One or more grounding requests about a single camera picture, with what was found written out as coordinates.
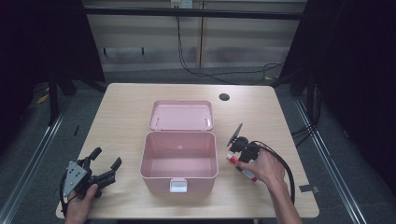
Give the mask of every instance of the wooden table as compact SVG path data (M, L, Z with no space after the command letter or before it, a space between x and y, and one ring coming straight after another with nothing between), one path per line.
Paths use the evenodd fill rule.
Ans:
M230 100L221 101L227 93ZM139 173L149 119L155 101L206 100L211 102L219 174L206 196L183 193L151 194ZM301 217L316 217L318 206L312 192L301 193L308 180L293 144L275 91L270 87L179 84L111 84L98 109L79 158L96 147L103 152L92 162L93 174L102 174L117 157L123 164L115 184L94 200L90 218L259 218L274 217L265 185L251 182L225 159L226 147L239 123L240 136L262 141L289 164L295 179L295 206ZM63 217L60 207L57 216Z

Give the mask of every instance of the open storage box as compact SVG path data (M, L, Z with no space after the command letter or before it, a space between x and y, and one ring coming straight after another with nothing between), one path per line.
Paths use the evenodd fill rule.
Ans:
M157 101L140 174L153 193L208 193L218 174L216 137L208 101Z

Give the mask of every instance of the box lid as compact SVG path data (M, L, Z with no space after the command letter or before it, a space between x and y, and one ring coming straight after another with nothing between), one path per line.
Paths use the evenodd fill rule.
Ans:
M155 131L210 131L212 105L208 101L157 101L149 127Z

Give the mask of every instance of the hand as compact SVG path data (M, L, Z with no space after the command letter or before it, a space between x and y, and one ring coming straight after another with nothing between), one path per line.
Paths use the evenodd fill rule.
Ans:
M284 177L285 168L270 152L261 149L258 158L251 163L239 161L237 166L249 170L258 179L264 182L268 189L277 188L279 185L287 187Z
M83 224L87 220L88 214L91 210L91 202L97 190L98 185L93 184L88 188L85 197L82 195L76 196L74 191L70 193L67 197L69 203L67 205L66 220L64 221L65 224Z

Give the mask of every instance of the black floor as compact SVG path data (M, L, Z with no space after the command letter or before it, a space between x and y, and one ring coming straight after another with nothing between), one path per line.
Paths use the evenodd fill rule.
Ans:
M206 69L205 71L224 72L230 69ZM262 75L243 74L217 77L228 78L235 84L247 85L261 79ZM179 69L107 74L107 80L111 82L224 84L216 79L193 76ZM269 82L269 80L264 80L260 84ZM15 214L10 215L12 223L63 223L55 216L55 209L59 202L57 191L59 181L67 162L78 157L103 98L103 94L99 91L80 85L80 83L77 84L78 92L75 96L60 95L61 105L67 105L62 123L43 155L42 162L38 164L36 173L32 175L32 181L27 183L27 191L22 197L21 204L15 205L18 209ZM21 120L19 134L0 158L2 171L0 173L0 206L2 207L6 205L7 199L21 176L25 174L27 164L34 156L42 136L48 129L49 102L46 101L41 105L35 103L41 93L41 91L35 92L35 99ZM295 98L290 96L289 85L276 88L276 94L290 132L293 133L304 127ZM321 110L318 130L350 192L355 197L366 223L395 223L395 197L364 161L355 144L344 137L343 128L325 104ZM303 138L304 135L295 138L295 143L297 144ZM304 223L354 223L312 139L308 137L297 149L310 184L319 189L315 197L320 214L315 218L305 218ZM95 220L92 223L117 223L117 220ZM265 218L262 223L276 223L276 221L273 218Z

